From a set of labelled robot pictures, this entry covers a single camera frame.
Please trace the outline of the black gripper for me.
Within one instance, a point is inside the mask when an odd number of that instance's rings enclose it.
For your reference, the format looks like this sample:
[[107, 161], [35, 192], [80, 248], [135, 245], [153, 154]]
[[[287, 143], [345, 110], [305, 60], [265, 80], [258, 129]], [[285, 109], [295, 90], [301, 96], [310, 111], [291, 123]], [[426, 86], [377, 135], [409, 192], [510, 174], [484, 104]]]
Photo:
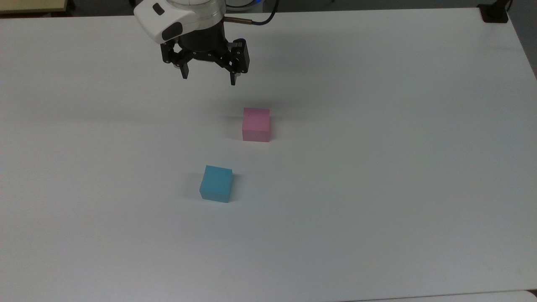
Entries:
[[194, 59], [208, 59], [227, 70], [230, 84], [236, 85], [238, 76], [247, 74], [250, 56], [247, 40], [240, 38], [227, 42], [223, 22], [207, 29], [199, 29], [178, 38], [180, 52], [175, 51], [174, 40], [160, 44], [162, 60], [179, 69], [183, 79], [189, 75], [188, 63]]

